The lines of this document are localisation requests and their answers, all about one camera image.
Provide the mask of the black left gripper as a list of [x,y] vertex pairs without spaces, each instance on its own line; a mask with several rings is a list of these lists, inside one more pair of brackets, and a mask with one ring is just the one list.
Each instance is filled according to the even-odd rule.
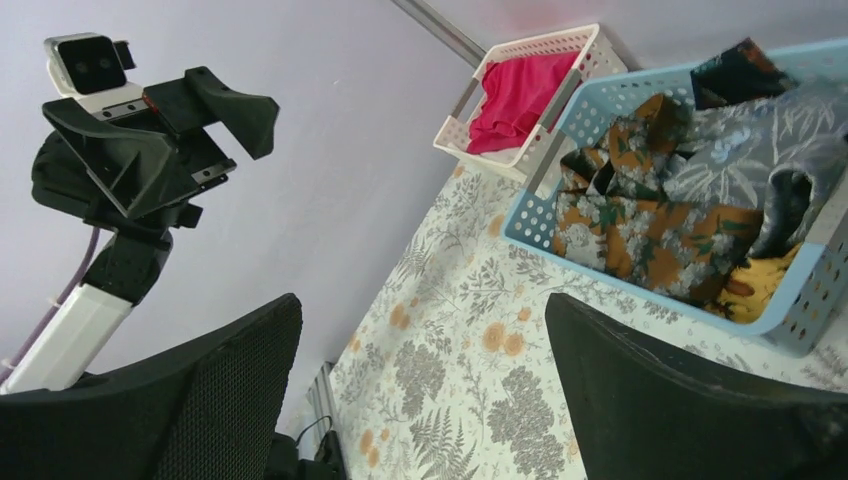
[[33,162],[32,197],[116,232],[193,228],[202,210],[192,199],[237,167],[206,127],[223,124],[258,160],[274,149],[279,111],[273,98],[236,91],[205,66],[95,113],[72,98],[47,102],[52,131]]

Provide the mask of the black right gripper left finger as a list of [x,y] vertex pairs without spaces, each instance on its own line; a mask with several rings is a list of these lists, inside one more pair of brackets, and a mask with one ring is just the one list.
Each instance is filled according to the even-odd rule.
[[61,391],[1,399],[5,479],[292,479],[276,423],[302,307],[286,294],[155,356]]

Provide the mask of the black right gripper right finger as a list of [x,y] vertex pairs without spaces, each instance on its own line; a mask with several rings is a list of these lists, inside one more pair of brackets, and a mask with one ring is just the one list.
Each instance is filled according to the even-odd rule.
[[847,397],[746,373],[564,293],[545,321],[590,479],[843,479]]

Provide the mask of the grey leaf pattern tie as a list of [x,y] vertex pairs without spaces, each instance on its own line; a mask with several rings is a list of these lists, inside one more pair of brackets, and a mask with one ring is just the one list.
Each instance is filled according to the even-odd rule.
[[847,85],[808,81],[774,98],[696,111],[661,175],[669,198],[759,210],[751,258],[804,240],[847,167]]

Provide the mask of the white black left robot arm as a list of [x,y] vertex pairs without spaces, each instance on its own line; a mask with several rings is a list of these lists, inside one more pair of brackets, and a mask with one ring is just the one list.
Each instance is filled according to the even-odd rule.
[[207,127],[222,124],[260,159],[273,151],[279,111],[273,98],[234,90],[203,66],[148,87],[63,90],[43,105],[52,130],[33,162],[33,198],[112,238],[88,247],[70,289],[4,362],[3,394],[63,390],[83,375],[158,280],[172,231],[198,224],[194,198],[235,169]]

